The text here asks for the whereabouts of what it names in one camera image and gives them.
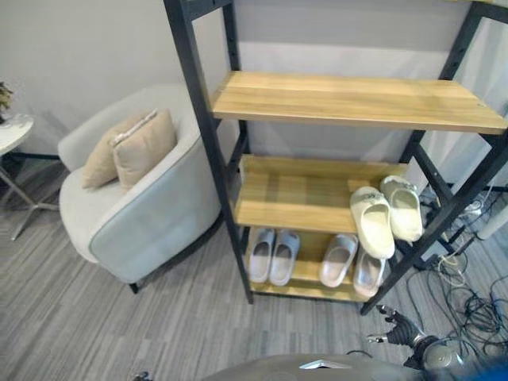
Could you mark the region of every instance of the white table top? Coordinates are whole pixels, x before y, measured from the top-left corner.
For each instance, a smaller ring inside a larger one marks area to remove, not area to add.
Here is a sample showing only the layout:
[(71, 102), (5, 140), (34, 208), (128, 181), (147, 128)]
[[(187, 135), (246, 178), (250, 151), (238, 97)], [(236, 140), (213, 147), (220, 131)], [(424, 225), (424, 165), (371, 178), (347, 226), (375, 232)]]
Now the white table top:
[(23, 143), (32, 132), (33, 118), (18, 114), (0, 125), (0, 156)]

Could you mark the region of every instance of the shelf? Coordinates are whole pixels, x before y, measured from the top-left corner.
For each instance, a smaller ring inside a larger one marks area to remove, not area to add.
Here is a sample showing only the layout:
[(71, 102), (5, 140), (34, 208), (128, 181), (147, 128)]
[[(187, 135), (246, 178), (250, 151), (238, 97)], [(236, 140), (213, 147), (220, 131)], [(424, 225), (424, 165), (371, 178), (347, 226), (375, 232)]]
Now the shelf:
[(244, 182), (235, 207), (239, 225), (322, 233), (355, 233), (349, 210), (352, 192), (378, 187), (405, 164), (244, 155)]
[[(349, 268), (348, 274), (339, 287), (329, 288), (319, 281), (321, 262), (333, 234), (298, 232), (301, 246), (294, 265), (291, 281), (283, 287), (273, 286), (269, 282), (251, 282), (251, 289), (262, 294), (277, 294), (299, 296), (304, 298), (332, 299), (350, 302), (364, 302), (367, 298), (358, 295), (352, 285), (354, 267)], [(251, 229), (247, 253), (256, 236), (256, 229)]]
[(459, 83), (232, 71), (216, 118), (501, 134), (508, 123)]

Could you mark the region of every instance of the chair leg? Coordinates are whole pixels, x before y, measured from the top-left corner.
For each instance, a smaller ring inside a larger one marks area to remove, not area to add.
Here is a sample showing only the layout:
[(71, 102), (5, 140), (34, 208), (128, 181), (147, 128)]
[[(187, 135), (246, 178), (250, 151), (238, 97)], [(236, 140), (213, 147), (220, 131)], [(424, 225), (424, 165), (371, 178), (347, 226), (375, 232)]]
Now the chair leg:
[(130, 289), (133, 291), (134, 294), (137, 294), (137, 292), (140, 290), (137, 284), (135, 283), (129, 283)]

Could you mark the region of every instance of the chair cushion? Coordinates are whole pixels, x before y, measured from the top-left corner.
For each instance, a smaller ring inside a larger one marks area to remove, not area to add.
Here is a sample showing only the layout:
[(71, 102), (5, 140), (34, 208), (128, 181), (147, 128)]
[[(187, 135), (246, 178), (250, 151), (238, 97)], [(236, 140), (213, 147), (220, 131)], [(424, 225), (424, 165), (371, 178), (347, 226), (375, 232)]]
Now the chair cushion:
[(175, 146), (175, 127), (167, 110), (119, 142), (114, 148), (114, 163), (123, 192), (134, 187)]
[(60, 214), (72, 244), (86, 260), (97, 263), (90, 253), (90, 235), (99, 219), (121, 198), (118, 181), (97, 189), (83, 189), (81, 178), (84, 168), (73, 171), (60, 189)]
[(88, 156), (87, 163), (83, 167), (81, 182), (83, 188), (100, 187), (108, 181), (117, 178), (117, 169), (113, 159), (113, 147), (110, 145), (110, 141), (119, 133), (129, 131), (146, 115), (147, 113), (142, 113), (128, 117), (102, 135), (101, 140), (97, 143), (90, 156)]

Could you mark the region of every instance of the armchair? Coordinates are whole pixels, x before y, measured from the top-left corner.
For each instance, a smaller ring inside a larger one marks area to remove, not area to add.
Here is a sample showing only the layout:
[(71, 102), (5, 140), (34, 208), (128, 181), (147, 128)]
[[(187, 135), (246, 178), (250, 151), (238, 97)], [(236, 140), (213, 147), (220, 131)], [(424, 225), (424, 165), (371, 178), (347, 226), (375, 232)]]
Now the armchair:
[[(126, 194), (119, 182), (81, 187), (83, 165), (102, 134), (130, 115), (169, 109), (178, 143)], [(161, 85), (114, 103), (58, 145), (71, 172), (60, 191), (63, 224), (77, 252), (137, 292), (136, 282), (196, 241), (220, 204), (187, 89)]]

